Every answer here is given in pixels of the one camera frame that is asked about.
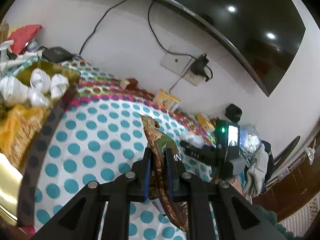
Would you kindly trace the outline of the clear plastic bag bundle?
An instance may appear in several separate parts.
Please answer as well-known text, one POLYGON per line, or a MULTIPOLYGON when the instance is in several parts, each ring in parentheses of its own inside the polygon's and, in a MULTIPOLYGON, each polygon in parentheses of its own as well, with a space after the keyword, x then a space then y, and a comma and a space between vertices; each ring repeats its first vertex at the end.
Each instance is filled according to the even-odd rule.
POLYGON ((187 131, 181 132, 180 141, 185 141, 196 148, 203 148, 204 146, 203 137, 187 131))

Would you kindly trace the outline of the brown snack packet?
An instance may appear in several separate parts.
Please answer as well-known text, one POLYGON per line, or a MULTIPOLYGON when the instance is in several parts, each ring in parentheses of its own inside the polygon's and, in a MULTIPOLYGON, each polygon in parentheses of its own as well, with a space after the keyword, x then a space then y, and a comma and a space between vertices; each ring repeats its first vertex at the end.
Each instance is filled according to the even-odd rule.
POLYGON ((152 150, 151 182, 149 199, 158 211, 167 216, 174 226, 183 232, 189 231, 187 203, 174 203, 169 196, 168 182, 165 181, 165 150, 170 149, 171 155, 179 154, 175 141, 159 130, 160 125, 150 116, 141 115, 143 129, 147 138, 147 146, 152 150))

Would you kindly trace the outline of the grey clothes pile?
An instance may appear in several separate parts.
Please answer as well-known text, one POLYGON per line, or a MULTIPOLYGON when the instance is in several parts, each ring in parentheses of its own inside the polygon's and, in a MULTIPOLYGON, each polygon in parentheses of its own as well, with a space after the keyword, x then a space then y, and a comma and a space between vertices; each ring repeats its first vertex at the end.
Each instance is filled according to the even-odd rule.
POLYGON ((257 197, 261 193, 264 183, 271 178, 273 170, 274 158, 271 144, 262 141, 245 172, 246 186, 243 189, 245 195, 252 198, 257 197))

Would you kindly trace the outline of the yellow medicine box lying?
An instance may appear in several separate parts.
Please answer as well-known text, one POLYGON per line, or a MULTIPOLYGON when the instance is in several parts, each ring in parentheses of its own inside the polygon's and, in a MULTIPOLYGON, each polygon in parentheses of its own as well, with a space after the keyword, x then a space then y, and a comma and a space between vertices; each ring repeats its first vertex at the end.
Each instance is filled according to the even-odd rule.
POLYGON ((198 115, 196 115, 196 118, 200 124, 200 126, 202 127, 202 129, 207 132, 207 133, 212 133, 215 131, 215 127, 214 125, 210 122, 208 116, 199 113, 198 115))

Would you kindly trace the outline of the yellow medicine box upright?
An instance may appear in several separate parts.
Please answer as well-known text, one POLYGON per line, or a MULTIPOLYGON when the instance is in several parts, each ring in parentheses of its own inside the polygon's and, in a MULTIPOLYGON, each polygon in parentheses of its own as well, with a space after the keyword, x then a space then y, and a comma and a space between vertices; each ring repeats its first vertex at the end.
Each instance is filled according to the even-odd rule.
POLYGON ((176 96, 165 92, 163 89, 159 89, 153 103, 157 106, 165 109, 169 113, 173 113, 180 106, 181 101, 176 96))

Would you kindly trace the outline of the polka dot tablecloth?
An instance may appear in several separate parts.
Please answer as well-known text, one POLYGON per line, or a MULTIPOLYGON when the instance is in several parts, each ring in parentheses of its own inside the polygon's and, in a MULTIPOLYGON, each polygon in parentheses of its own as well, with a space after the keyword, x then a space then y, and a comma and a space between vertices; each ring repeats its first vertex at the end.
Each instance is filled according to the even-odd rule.
POLYGON ((84 60, 62 63, 80 74, 78 85, 57 104, 25 155, 18 199, 20 225, 39 230, 87 183, 106 183, 128 172, 142 159, 147 139, 141 116, 154 118, 159 129, 180 142, 189 131, 206 134, 195 117, 152 103, 146 93, 126 92, 112 74, 84 60))

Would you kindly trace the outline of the black power plug adapter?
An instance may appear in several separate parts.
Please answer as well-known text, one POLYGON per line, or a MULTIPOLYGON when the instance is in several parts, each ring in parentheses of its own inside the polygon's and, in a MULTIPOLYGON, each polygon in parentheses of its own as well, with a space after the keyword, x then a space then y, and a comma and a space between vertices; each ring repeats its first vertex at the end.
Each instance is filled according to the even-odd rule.
POLYGON ((204 77, 205 81, 208 82, 213 78, 212 70, 207 66, 209 60, 207 58, 207 54, 200 55, 190 66, 190 71, 198 76, 204 77), (210 76, 204 70, 207 68, 210 72, 210 76))

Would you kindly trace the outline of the yellow orange snack bag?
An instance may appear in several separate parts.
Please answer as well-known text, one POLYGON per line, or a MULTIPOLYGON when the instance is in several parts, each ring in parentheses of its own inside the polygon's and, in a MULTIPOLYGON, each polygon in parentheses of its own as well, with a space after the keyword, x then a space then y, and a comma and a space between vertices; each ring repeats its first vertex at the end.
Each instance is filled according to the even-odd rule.
POLYGON ((49 108, 16 105, 1 120, 1 153, 14 168, 19 168, 34 135, 42 128, 49 108))

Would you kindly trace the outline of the dark red small box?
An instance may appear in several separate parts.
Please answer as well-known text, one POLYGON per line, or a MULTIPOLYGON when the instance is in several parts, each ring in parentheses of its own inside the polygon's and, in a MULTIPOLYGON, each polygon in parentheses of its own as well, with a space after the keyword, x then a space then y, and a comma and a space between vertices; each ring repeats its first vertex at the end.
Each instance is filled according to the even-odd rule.
POLYGON ((138 81, 134 78, 122 79, 119 84, 121 89, 136 90, 138 81))

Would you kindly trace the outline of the white rolled sock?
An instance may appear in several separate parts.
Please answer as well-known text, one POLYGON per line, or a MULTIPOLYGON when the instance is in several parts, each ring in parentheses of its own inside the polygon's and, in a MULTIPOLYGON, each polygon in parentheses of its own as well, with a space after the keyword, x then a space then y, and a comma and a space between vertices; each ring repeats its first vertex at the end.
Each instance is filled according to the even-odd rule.
POLYGON ((52 100, 60 99, 69 86, 68 79, 62 74, 54 74, 50 82, 50 94, 52 100))
POLYGON ((50 90, 50 76, 42 69, 36 68, 30 77, 30 87, 42 94, 47 94, 50 90))

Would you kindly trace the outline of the black set-top box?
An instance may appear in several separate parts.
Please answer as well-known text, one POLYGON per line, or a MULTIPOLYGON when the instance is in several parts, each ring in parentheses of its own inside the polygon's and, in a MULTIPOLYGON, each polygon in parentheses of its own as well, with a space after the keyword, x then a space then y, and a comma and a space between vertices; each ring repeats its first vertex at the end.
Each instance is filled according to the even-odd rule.
POLYGON ((69 61, 73 58, 73 54, 62 47, 52 47, 42 52, 42 58, 53 63, 69 61))

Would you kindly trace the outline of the red paper bag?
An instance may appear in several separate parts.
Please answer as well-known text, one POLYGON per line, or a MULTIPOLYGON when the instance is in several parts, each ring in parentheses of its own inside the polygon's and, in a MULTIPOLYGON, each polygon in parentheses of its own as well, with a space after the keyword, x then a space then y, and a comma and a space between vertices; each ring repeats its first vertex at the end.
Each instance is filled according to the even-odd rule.
POLYGON ((14 41, 10 46, 12 53, 15 55, 20 54, 24 50, 26 44, 30 42, 42 28, 43 27, 40 24, 32 24, 25 25, 18 28, 16 31, 11 32, 7 40, 14 41))

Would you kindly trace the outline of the white wall socket panel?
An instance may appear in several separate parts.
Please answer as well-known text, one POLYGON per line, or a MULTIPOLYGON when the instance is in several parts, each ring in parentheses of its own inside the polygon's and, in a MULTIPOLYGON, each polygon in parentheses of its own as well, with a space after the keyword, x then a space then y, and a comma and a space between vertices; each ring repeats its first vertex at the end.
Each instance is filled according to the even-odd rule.
MULTIPOLYGON (((203 54, 202 50, 196 48, 193 45, 178 46, 176 44, 171 44, 168 50, 173 53, 190 54, 191 56, 194 56, 196 58, 203 54)), ((175 73, 176 75, 182 76, 193 62, 194 60, 192 60, 190 56, 172 55, 169 53, 165 53, 160 61, 160 65, 165 69, 175 73)), ((195 75, 190 70, 187 72, 183 79, 195 87, 205 81, 204 77, 195 75)))

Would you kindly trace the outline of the wall mounted black television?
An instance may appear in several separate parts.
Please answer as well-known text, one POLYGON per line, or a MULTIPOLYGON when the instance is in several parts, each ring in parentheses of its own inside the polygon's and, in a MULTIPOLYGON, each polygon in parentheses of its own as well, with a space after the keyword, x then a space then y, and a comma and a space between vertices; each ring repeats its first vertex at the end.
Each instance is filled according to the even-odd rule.
POLYGON ((292 0, 154 0, 218 40, 270 96, 305 34, 292 0))

